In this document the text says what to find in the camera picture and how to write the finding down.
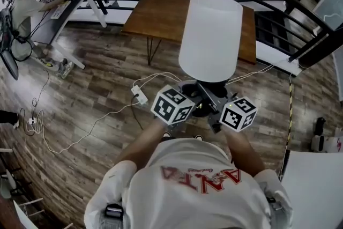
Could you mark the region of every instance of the black desk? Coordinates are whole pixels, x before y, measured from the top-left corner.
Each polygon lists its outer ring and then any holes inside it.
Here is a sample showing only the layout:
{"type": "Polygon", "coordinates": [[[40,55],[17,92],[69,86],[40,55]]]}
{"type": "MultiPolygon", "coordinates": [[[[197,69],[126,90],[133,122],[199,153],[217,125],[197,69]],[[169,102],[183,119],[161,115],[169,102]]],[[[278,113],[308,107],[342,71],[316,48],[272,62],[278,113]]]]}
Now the black desk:
{"type": "MultiPolygon", "coordinates": [[[[52,45],[55,47],[62,55],[64,55],[68,61],[72,61],[75,65],[79,66],[81,69],[84,69],[85,66],[81,61],[76,59],[70,52],[66,51],[61,45],[59,45],[56,40],[60,35],[62,29],[69,20],[69,17],[74,13],[77,7],[83,0],[73,0],[68,7],[64,10],[61,16],[58,19],[51,19],[51,16],[54,14],[57,8],[54,8],[48,12],[44,20],[41,22],[40,27],[32,35],[31,39],[34,42],[52,45]]],[[[105,28],[107,27],[106,22],[102,14],[99,12],[94,0],[88,0],[91,8],[93,9],[95,15],[99,19],[101,25],[105,28]]],[[[34,29],[39,22],[42,20],[44,12],[37,13],[34,17],[31,18],[31,28],[34,29]]]]}

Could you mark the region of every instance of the forearm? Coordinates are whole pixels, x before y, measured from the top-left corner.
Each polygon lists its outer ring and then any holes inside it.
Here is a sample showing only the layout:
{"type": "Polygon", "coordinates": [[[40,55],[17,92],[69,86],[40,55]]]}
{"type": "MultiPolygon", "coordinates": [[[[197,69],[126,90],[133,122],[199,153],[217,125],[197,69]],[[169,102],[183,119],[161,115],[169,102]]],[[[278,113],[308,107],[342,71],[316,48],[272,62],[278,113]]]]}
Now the forearm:
{"type": "Polygon", "coordinates": [[[41,9],[41,11],[50,11],[51,9],[53,9],[54,7],[57,7],[58,5],[62,4],[63,2],[65,2],[66,0],[54,0],[51,1],[49,3],[46,3],[43,7],[43,9],[41,9]]]}
{"type": "Polygon", "coordinates": [[[137,165],[137,170],[144,168],[160,143],[166,127],[163,121],[154,119],[141,135],[122,151],[116,163],[131,160],[137,165]]]}
{"type": "Polygon", "coordinates": [[[265,170],[261,157],[252,148],[244,133],[227,129],[225,129],[224,132],[232,155],[232,160],[238,169],[251,176],[255,176],[259,172],[265,170]]]}

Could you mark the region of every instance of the backpack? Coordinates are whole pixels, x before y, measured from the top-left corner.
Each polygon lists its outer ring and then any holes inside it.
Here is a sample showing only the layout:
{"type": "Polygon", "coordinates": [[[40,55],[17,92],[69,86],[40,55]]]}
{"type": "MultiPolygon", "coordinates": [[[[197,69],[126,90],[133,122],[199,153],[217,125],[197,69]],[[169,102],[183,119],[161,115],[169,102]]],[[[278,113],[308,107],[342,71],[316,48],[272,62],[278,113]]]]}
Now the backpack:
{"type": "Polygon", "coordinates": [[[11,12],[9,8],[4,8],[0,12],[0,57],[12,77],[18,80],[18,66],[11,53],[14,39],[11,12]]]}

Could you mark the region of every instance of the white sleeve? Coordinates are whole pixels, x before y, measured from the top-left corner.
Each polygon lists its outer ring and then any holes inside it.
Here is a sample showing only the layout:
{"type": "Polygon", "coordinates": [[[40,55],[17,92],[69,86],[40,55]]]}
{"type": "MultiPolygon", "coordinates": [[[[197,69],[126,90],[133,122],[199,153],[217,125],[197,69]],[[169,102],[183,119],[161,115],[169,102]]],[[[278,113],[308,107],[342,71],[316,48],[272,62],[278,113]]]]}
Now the white sleeve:
{"type": "Polygon", "coordinates": [[[288,220],[288,228],[292,228],[293,209],[286,190],[282,186],[275,171],[267,169],[259,172],[254,179],[268,198],[274,198],[283,207],[288,220]]]}
{"type": "Polygon", "coordinates": [[[45,3],[36,0],[25,0],[25,7],[23,8],[24,16],[32,17],[43,9],[45,3]]]}
{"type": "Polygon", "coordinates": [[[98,190],[87,204],[84,216],[87,229],[98,228],[101,211],[108,204],[118,203],[121,200],[122,192],[129,185],[136,171],[136,164],[125,160],[106,173],[98,190]]]}

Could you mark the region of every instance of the cube with qr marker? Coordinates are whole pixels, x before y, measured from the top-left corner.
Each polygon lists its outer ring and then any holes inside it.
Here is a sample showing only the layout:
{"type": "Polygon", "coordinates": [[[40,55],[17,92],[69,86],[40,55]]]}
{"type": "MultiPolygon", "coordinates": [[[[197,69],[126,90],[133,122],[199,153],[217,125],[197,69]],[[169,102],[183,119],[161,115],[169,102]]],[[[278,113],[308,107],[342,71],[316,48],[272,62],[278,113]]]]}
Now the cube with qr marker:
{"type": "Polygon", "coordinates": [[[194,105],[193,101],[167,85],[157,93],[151,111],[171,125],[186,121],[194,105]]]}
{"type": "Polygon", "coordinates": [[[220,123],[240,132],[252,124],[257,110],[258,108],[248,97],[236,99],[224,105],[220,123]]]}

